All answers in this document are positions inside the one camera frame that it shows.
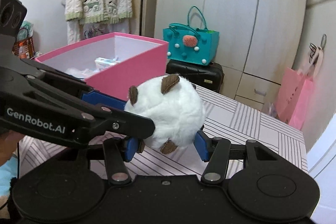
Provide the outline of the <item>person's left hand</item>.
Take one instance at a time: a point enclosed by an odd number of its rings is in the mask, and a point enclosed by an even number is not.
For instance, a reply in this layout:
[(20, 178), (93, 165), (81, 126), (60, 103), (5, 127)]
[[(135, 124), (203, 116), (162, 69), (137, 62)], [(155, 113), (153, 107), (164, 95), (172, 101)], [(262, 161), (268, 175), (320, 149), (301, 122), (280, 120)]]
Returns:
[(15, 152), (17, 144), (25, 136), (15, 131), (8, 131), (5, 134), (1, 135), (0, 142), (0, 166), (4, 165)]

